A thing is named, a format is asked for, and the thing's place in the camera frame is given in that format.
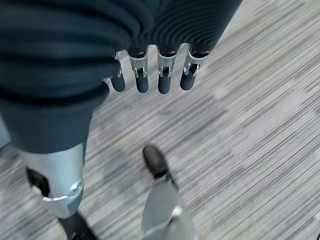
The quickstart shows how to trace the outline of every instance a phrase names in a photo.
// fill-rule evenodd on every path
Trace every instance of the prosthetic leg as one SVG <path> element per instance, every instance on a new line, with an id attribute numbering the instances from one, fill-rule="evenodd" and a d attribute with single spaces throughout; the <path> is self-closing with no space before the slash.
<path id="1" fill-rule="evenodd" d="M 143 149 L 143 157 L 155 179 L 143 212 L 143 240 L 197 240 L 164 156 L 150 145 Z"/>
<path id="2" fill-rule="evenodd" d="M 83 198 L 84 146 L 47 154 L 20 151 L 32 190 L 55 213 L 68 240 L 97 240 L 77 212 Z"/>

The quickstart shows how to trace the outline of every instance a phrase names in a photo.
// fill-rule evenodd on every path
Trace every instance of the black fingertip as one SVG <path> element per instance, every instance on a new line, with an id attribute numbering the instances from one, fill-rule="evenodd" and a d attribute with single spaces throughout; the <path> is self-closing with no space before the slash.
<path id="1" fill-rule="evenodd" d="M 116 90 L 117 92 L 122 92 L 126 88 L 125 79 L 122 74 L 120 77 L 118 77 L 117 75 L 111 77 L 111 83 L 114 90 Z"/>
<path id="2" fill-rule="evenodd" d="M 142 94 L 146 93 L 149 88 L 148 78 L 142 75 L 139 75 L 138 78 L 135 78 L 136 88 Z"/>
<path id="3" fill-rule="evenodd" d="M 167 94 L 170 90 L 170 85 L 171 77 L 166 74 L 159 76 L 158 89 L 161 94 Z"/>
<path id="4" fill-rule="evenodd" d="M 185 75 L 185 73 L 183 72 L 181 76 L 180 87 L 185 91 L 190 90 L 195 83 L 195 79 L 196 77 L 192 72 L 189 72 L 188 75 Z"/>

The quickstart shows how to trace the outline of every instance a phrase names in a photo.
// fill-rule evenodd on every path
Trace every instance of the striped carpet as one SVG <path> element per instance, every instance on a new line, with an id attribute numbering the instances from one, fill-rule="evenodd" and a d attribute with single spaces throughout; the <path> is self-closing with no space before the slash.
<path id="1" fill-rule="evenodd" d="M 91 123 L 80 210 L 101 240 L 141 239 L 153 181 L 147 143 L 166 154 L 203 240 L 316 240 L 320 233 L 320 4 L 244 0 L 195 87 L 138 93 L 121 52 L 124 93 Z M 29 189 L 16 150 L 0 152 L 0 240 L 63 240 Z"/>

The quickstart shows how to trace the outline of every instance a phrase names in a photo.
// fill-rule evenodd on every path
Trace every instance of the floor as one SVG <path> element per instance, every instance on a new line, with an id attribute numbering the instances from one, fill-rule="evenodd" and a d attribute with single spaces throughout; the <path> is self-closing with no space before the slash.
<path id="1" fill-rule="evenodd" d="M 80 210 L 101 240 L 141 239 L 153 181 L 142 148 L 165 153 L 203 240 L 316 240 L 320 233 L 320 4 L 244 0 L 188 92 L 125 93 L 95 113 Z M 34 197 L 16 150 L 0 153 L 0 240 L 63 240 Z"/>

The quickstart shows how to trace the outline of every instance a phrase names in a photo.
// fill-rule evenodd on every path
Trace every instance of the foot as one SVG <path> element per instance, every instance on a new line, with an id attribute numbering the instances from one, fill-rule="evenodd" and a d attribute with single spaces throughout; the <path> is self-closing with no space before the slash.
<path id="1" fill-rule="evenodd" d="M 145 146 L 143 158 L 154 179 L 159 179 L 169 173 L 169 167 L 163 154 L 153 145 Z"/>
<path id="2" fill-rule="evenodd" d="M 58 220 L 65 231 L 67 240 L 98 240 L 78 212 L 67 219 L 59 218 Z"/>

